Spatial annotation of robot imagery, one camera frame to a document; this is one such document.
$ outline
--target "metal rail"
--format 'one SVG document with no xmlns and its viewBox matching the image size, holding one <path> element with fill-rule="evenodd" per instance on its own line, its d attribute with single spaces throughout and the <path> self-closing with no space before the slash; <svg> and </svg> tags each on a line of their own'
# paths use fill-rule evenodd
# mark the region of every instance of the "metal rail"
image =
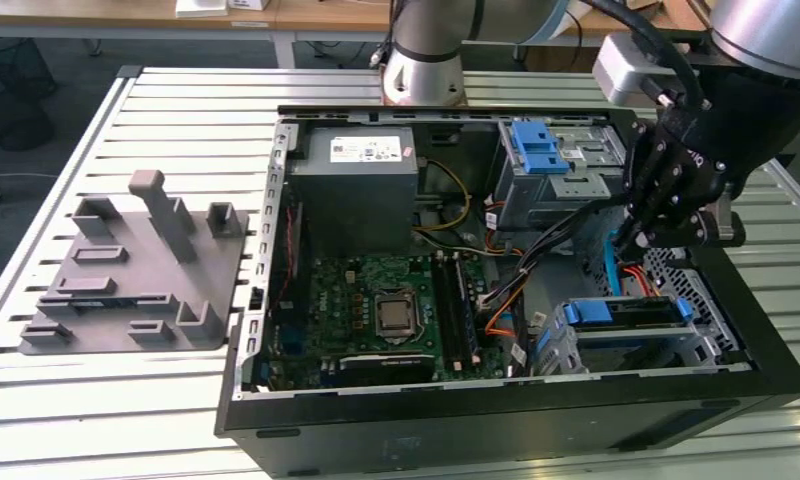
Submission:
<svg viewBox="0 0 800 480">
<path fill-rule="evenodd" d="M 472 106 L 608 107 L 588 75 L 468 73 L 466 85 Z M 139 79 L 116 81 L 0 278 L 0 479 L 262 478 L 234 442 L 214 436 L 226 348 L 27 357 L 16 347 L 40 296 L 29 290 L 49 285 L 59 270 L 53 261 L 77 233 L 65 214 L 83 195 L 109 194 L 120 209 L 139 208 L 129 176 L 156 168 L 188 206 L 231 201 L 256 214 L 276 107 L 378 105 L 379 95 L 366 71 L 147 68 Z M 750 243 L 729 253 L 800 362 L 800 188 L 778 165 L 753 176 L 737 209 Z M 247 302 L 244 285 L 234 305 Z M 599 472 L 623 480 L 777 472 L 800 479 L 800 400 L 665 451 L 404 475 L 491 480 Z"/>
</svg>

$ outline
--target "label sticker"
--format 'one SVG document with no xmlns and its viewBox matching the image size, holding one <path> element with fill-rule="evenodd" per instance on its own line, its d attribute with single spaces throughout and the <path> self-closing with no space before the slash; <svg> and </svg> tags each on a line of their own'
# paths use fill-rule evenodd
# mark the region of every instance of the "label sticker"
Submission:
<svg viewBox="0 0 800 480">
<path fill-rule="evenodd" d="M 498 214 L 486 212 L 486 228 L 490 230 L 498 230 Z"/>
<path fill-rule="evenodd" d="M 560 156 L 563 158 L 584 158 L 584 152 L 582 152 L 580 148 L 570 148 L 560 150 Z"/>
<path fill-rule="evenodd" d="M 402 162 L 400 137 L 335 137 L 332 163 Z"/>
<path fill-rule="evenodd" d="M 528 354 L 524 352 L 524 350 L 522 350 L 522 347 L 519 346 L 518 343 L 512 344 L 512 349 L 510 350 L 510 354 L 512 355 L 512 358 L 516 359 L 516 362 L 519 362 L 522 364 L 522 366 L 524 367 L 524 362 L 528 359 Z"/>
<path fill-rule="evenodd" d="M 268 28 L 270 24 L 267 22 L 231 22 L 231 26 L 246 28 Z"/>
</svg>

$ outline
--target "wooden table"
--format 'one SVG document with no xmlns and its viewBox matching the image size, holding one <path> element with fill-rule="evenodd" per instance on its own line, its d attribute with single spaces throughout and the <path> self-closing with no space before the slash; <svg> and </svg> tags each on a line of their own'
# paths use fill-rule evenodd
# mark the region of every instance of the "wooden table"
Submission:
<svg viewBox="0 0 800 480">
<path fill-rule="evenodd" d="M 686 0 L 666 0 L 686 4 Z M 268 40 L 280 68 L 294 68 L 298 41 L 379 42 L 388 29 L 387 0 L 272 0 L 267 10 L 232 9 L 226 17 L 176 18 L 176 0 L 0 0 L 0 36 Z M 586 46 L 626 27 L 599 12 L 582 18 Z M 662 28 L 702 28 L 666 12 Z M 574 29 L 547 45 L 575 45 Z"/>
<path fill-rule="evenodd" d="M 677 9 L 687 6 L 686 0 L 666 0 Z M 659 28 L 702 30 L 702 24 L 685 17 L 678 10 L 677 18 L 666 10 L 653 19 Z M 604 37 L 611 32 L 625 31 L 626 26 L 599 11 L 590 12 L 582 19 L 587 37 Z M 388 2 L 379 0 L 282 0 L 276 14 L 276 28 L 292 31 L 380 32 L 388 30 Z M 578 35 L 576 28 L 566 32 Z"/>
</svg>

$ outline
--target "table leg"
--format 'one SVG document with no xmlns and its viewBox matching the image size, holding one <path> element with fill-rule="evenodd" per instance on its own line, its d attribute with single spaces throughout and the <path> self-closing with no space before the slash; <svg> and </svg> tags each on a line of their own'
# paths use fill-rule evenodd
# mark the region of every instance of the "table leg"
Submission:
<svg viewBox="0 0 800 480">
<path fill-rule="evenodd" d="M 296 57 L 294 55 L 294 42 L 296 34 L 294 32 L 274 32 L 272 43 L 276 47 L 276 61 L 279 68 L 296 68 Z"/>
<path fill-rule="evenodd" d="M 85 47 L 85 53 L 89 54 L 91 57 L 97 57 L 104 51 L 101 49 L 101 39 L 96 38 L 84 38 L 83 46 Z"/>
</svg>

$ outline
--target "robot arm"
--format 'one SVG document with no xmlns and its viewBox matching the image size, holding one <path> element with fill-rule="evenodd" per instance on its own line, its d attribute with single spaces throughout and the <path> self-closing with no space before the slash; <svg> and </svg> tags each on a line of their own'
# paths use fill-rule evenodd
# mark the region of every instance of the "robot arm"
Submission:
<svg viewBox="0 0 800 480">
<path fill-rule="evenodd" d="M 398 0 L 394 52 L 383 91 L 395 105 L 456 105 L 464 99 L 464 40 L 526 43 L 551 37 L 568 0 Z"/>
<path fill-rule="evenodd" d="M 608 99 L 626 105 L 643 94 L 661 106 L 658 122 L 634 126 L 615 240 L 625 260 L 647 247 L 742 245 L 731 201 L 800 131 L 800 0 L 725 0 L 711 18 L 711 36 L 674 39 L 691 47 L 697 105 L 639 38 L 612 35 L 599 53 L 594 75 Z"/>
<path fill-rule="evenodd" d="M 459 103 L 462 41 L 546 39 L 567 4 L 398 1 L 383 83 L 387 100 L 402 105 Z M 711 34 L 674 39 L 615 0 L 582 1 L 631 29 L 606 38 L 594 67 L 608 100 L 631 105 L 649 96 L 659 105 L 658 121 L 634 125 L 619 256 L 629 261 L 650 247 L 741 245 L 731 201 L 800 131 L 800 0 L 721 0 Z M 687 55 L 674 43 L 690 45 Z"/>
</svg>

